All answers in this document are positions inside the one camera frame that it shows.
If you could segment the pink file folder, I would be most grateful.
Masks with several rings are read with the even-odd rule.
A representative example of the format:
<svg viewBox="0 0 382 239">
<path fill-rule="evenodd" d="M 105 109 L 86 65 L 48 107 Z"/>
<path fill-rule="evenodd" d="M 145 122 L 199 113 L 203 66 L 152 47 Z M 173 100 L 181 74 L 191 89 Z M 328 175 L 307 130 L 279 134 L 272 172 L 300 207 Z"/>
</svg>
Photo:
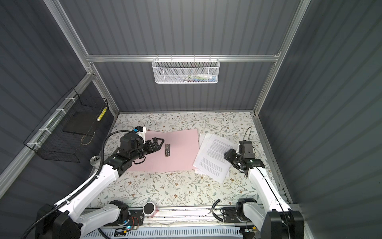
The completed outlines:
<svg viewBox="0 0 382 239">
<path fill-rule="evenodd" d="M 174 132 L 148 131 L 146 139 L 154 137 L 165 140 L 161 149 L 146 155 L 143 163 L 133 164 L 127 171 L 142 171 L 148 173 L 164 173 L 187 171 L 194 169 L 193 164 L 199 152 L 199 136 L 197 129 Z"/>
</svg>

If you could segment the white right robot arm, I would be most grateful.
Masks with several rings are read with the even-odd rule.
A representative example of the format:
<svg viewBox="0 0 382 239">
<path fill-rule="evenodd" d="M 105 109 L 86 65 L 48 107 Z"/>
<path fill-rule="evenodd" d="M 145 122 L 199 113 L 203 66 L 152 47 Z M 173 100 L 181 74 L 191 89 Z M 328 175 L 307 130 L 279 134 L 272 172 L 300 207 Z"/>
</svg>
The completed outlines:
<svg viewBox="0 0 382 239">
<path fill-rule="evenodd" d="M 244 222 L 252 222 L 255 239 L 303 239 L 304 218 L 293 210 L 270 181 L 262 160 L 255 157 L 251 141 L 239 142 L 238 150 L 230 149 L 224 158 L 245 174 L 256 186 L 262 207 L 255 199 L 241 198 L 234 215 Z"/>
</svg>

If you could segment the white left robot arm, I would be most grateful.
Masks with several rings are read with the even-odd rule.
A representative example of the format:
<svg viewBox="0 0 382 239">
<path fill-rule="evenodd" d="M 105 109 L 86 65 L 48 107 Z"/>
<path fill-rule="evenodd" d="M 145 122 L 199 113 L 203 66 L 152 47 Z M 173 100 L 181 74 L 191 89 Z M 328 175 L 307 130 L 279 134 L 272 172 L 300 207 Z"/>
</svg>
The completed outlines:
<svg viewBox="0 0 382 239">
<path fill-rule="evenodd" d="M 146 140 L 142 131 L 124 130 L 120 146 L 108 158 L 100 156 L 99 168 L 92 177 L 53 206 L 44 205 L 37 220 L 22 235 L 35 230 L 37 239 L 81 239 L 100 230 L 106 224 L 127 226 L 134 223 L 127 204 L 113 200 L 101 209 L 83 214 L 83 211 L 103 189 L 115 182 L 132 165 L 145 161 L 146 155 L 159 151 L 165 140 L 154 137 Z"/>
</svg>

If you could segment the silver metal folder clip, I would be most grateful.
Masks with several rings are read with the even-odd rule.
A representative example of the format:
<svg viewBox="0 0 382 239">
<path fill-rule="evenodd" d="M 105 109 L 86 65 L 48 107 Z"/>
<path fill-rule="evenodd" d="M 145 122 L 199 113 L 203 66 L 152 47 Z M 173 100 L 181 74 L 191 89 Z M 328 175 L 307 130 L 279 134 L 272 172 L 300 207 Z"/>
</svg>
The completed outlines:
<svg viewBox="0 0 382 239">
<path fill-rule="evenodd" d="M 171 145 L 170 144 L 165 144 L 165 156 L 169 157 L 171 153 Z"/>
</svg>

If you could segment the white beverage can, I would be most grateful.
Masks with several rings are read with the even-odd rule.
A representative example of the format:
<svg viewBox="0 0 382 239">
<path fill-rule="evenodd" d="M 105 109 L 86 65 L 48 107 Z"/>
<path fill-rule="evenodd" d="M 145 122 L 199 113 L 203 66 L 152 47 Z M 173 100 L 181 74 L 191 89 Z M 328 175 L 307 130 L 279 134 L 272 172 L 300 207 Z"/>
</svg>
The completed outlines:
<svg viewBox="0 0 382 239">
<path fill-rule="evenodd" d="M 90 165 L 95 167 L 95 168 L 98 168 L 100 166 L 100 156 L 99 155 L 93 156 L 90 159 Z"/>
</svg>

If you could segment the white perforated vent strip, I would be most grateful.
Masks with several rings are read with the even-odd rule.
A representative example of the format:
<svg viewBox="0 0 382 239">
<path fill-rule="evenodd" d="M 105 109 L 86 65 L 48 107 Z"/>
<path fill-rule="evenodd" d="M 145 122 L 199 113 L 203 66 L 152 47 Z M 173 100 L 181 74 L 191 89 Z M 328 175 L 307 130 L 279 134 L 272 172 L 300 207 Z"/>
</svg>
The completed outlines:
<svg viewBox="0 0 382 239">
<path fill-rule="evenodd" d="M 154 227 L 126 231 L 122 229 L 95 230 L 84 236 L 85 239 L 242 239 L 239 227 Z"/>
</svg>

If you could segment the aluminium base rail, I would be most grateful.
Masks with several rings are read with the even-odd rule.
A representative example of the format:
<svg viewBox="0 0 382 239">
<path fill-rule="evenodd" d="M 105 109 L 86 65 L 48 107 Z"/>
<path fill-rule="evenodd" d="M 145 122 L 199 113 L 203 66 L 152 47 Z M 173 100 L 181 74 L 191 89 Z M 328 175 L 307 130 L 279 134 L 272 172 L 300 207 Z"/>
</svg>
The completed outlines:
<svg viewBox="0 0 382 239">
<path fill-rule="evenodd" d="M 260 228 L 270 212 L 279 213 L 282 216 L 291 215 L 293 211 L 301 211 L 298 204 L 276 205 L 275 209 L 267 209 L 256 202 L 242 202 L 235 207 L 192 206 L 192 207 L 159 207 L 153 217 L 146 217 L 143 208 L 132 208 L 128 210 L 129 219 L 119 219 L 121 210 L 112 204 L 100 209 L 85 210 L 75 219 L 75 222 L 84 223 L 89 220 L 99 220 L 97 225 L 124 225 L 133 224 L 133 218 L 139 222 L 134 225 L 188 225 L 188 224 L 238 224 L 247 220 Z"/>
</svg>

